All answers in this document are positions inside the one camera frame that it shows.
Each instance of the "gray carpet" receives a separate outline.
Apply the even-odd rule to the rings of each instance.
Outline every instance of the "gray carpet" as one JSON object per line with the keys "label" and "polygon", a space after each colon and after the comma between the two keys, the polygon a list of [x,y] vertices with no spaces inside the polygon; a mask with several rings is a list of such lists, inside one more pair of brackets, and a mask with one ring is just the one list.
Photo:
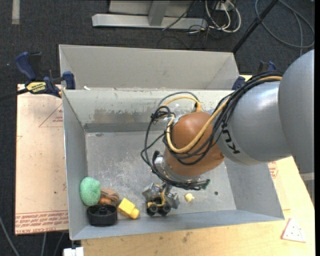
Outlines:
{"label": "gray carpet", "polygon": [[[315,4],[310,0],[284,0],[315,26]],[[271,0],[261,0],[263,10]],[[53,77],[60,74],[59,44],[98,45],[129,48],[188,49],[195,51],[230,52],[246,29],[256,18],[255,0],[236,1],[242,25],[238,32],[224,34],[220,31],[208,36],[189,36],[179,30],[140,28],[93,28],[92,16],[105,13],[108,1],[102,0],[24,0],[20,4],[20,24],[12,24],[11,0],[0,1],[0,97],[16,90],[16,84],[27,81],[14,64],[22,52],[42,52],[42,68],[52,70]],[[198,1],[190,17],[202,17],[204,1]],[[265,24],[283,40],[300,44],[300,28],[295,16],[277,3],[264,20]],[[303,44],[313,40],[312,31],[301,22]],[[314,46],[303,49],[305,53]],[[274,39],[260,25],[235,55],[241,74],[255,74],[260,61],[272,61],[277,70],[284,72],[300,55],[300,49],[289,47]],[[14,235],[15,167],[16,167],[16,117],[15,98],[0,102],[0,216],[9,236],[21,256],[40,255],[43,234]],[[44,255],[53,255],[60,233],[49,233]],[[61,248],[71,246],[65,235]],[[0,255],[14,255],[3,231],[0,229]]]}

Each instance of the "yellow block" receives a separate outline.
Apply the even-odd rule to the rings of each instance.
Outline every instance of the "yellow block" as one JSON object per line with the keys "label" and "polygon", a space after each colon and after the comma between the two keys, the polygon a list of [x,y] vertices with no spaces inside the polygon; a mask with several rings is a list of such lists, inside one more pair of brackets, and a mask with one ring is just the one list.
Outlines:
{"label": "yellow block", "polygon": [[131,219],[138,218],[140,211],[136,208],[136,205],[124,198],[118,206],[118,212]]}

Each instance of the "black wheel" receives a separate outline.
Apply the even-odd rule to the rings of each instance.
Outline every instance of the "black wheel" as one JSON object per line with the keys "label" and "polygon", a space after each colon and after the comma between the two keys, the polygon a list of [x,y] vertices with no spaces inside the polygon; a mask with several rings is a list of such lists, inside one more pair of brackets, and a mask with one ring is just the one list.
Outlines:
{"label": "black wheel", "polygon": [[167,215],[171,211],[171,206],[167,203],[165,203],[161,208],[159,208],[159,214],[162,216]]}
{"label": "black wheel", "polygon": [[158,206],[156,204],[151,204],[147,209],[146,209],[146,213],[149,216],[153,216],[155,215],[155,213],[158,211]]}

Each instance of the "green sponge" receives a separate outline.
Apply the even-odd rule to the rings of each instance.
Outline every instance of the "green sponge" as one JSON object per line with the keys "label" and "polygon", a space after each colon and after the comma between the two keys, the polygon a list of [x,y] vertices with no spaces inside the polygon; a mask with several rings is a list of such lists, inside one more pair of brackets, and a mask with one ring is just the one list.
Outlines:
{"label": "green sponge", "polygon": [[96,205],[100,200],[100,182],[92,177],[85,177],[80,183],[80,197],[86,206]]}

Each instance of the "brown toy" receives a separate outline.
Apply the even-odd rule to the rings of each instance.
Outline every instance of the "brown toy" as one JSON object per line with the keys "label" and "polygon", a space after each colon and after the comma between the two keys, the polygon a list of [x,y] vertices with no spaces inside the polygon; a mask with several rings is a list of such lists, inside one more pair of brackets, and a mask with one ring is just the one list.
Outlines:
{"label": "brown toy", "polygon": [[117,192],[108,188],[101,189],[99,204],[115,206],[118,201],[119,201],[119,194]]}

